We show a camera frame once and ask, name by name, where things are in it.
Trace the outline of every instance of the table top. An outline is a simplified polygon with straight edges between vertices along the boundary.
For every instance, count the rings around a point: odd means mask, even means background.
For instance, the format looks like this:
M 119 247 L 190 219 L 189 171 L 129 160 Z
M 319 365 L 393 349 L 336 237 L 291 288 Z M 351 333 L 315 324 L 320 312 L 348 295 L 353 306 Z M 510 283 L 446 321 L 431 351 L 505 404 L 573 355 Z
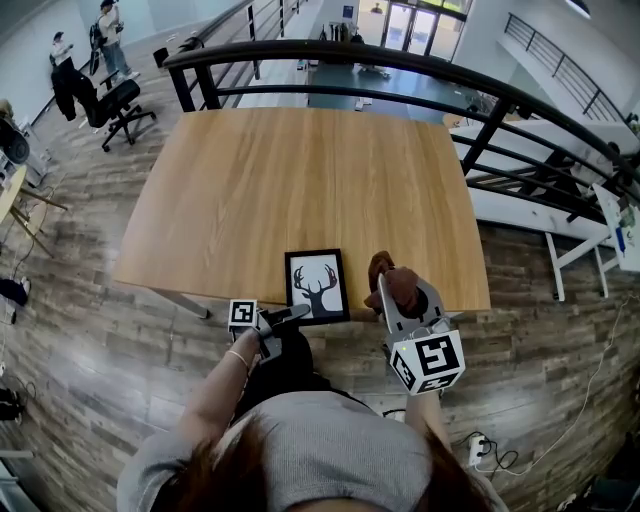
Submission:
M 16 197 L 20 193 L 22 184 L 27 176 L 27 168 L 21 165 L 13 173 L 13 176 L 9 178 L 9 185 L 0 194 L 0 222 L 7 216 L 13 203 L 16 201 Z
M 286 303 L 284 253 L 339 248 L 349 307 L 388 250 L 447 311 L 490 308 L 480 236 L 444 126 L 309 108 L 182 115 L 138 199 L 119 282 Z
M 620 269 L 626 270 L 627 272 L 640 272 L 640 210 L 638 210 L 636 206 L 633 206 L 636 225 L 632 228 L 622 228 L 625 243 L 625 250 L 622 252 L 616 235 L 616 229 L 620 222 L 618 197 L 598 184 L 594 183 L 592 186 L 598 197 L 604 218 L 607 221 L 607 227 L 611 232 Z

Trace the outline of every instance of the black chair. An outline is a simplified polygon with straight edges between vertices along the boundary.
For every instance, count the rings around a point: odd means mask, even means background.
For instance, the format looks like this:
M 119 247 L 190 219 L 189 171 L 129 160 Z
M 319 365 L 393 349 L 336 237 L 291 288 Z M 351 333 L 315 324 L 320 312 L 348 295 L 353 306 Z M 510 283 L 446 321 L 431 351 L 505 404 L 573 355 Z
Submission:
M 140 95 L 140 87 L 133 80 L 123 80 L 114 87 L 112 79 L 116 73 L 100 82 L 100 85 L 107 86 L 107 93 L 102 98 L 98 100 L 94 94 L 89 101 L 81 101 L 87 113 L 89 125 L 93 128 L 102 128 L 110 119 L 116 119 L 109 125 L 109 136 L 102 144 L 105 152 L 111 149 L 109 142 L 120 130 L 124 130 L 130 145 L 135 144 L 135 139 L 129 133 L 129 123 L 147 116 L 153 120 L 156 119 L 155 112 L 142 112 L 139 105 L 131 108 L 131 102 Z
M 0 115 L 0 151 L 15 165 L 29 158 L 29 143 L 7 118 Z

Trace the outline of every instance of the black frame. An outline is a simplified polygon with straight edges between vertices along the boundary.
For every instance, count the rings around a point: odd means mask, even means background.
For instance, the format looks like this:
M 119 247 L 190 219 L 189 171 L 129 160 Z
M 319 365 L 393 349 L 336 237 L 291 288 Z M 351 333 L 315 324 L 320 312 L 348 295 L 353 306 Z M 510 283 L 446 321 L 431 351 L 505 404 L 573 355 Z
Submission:
M 342 315 L 316 318 L 305 318 L 297 320 L 298 325 L 325 325 L 337 324 L 340 322 L 348 322 L 351 319 L 349 313 L 349 301 L 347 299 L 347 282 L 344 279 L 344 267 L 342 265 L 342 252 L 340 249 L 319 249 L 315 251 L 289 251 L 284 253 L 284 272 L 287 291 L 287 306 L 293 306 L 293 297 L 291 295 L 291 258 L 305 258 L 313 256 L 335 256 L 338 284 L 340 285 L 340 298 L 342 300 Z

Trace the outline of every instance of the deer antler picture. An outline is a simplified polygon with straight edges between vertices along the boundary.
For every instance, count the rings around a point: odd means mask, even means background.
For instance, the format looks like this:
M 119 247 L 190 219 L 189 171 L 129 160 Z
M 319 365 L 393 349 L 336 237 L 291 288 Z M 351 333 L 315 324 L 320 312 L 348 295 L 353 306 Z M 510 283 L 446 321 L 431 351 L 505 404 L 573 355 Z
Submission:
M 286 254 L 287 304 L 307 304 L 311 312 L 303 324 L 349 319 L 342 260 L 337 249 Z

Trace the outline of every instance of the bracelet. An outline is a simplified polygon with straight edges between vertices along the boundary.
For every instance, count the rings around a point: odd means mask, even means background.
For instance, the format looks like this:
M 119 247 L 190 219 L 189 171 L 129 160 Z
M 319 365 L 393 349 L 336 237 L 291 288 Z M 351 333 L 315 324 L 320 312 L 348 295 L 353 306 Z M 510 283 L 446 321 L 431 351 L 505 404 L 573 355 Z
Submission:
M 234 352 L 233 350 L 227 350 L 227 354 L 233 354 L 235 357 L 237 357 L 238 359 L 240 359 L 240 361 L 242 361 L 242 363 L 247 367 L 247 374 L 249 373 L 249 363 L 247 363 L 244 360 L 244 357 L 242 357 L 240 354 L 238 354 L 237 352 Z

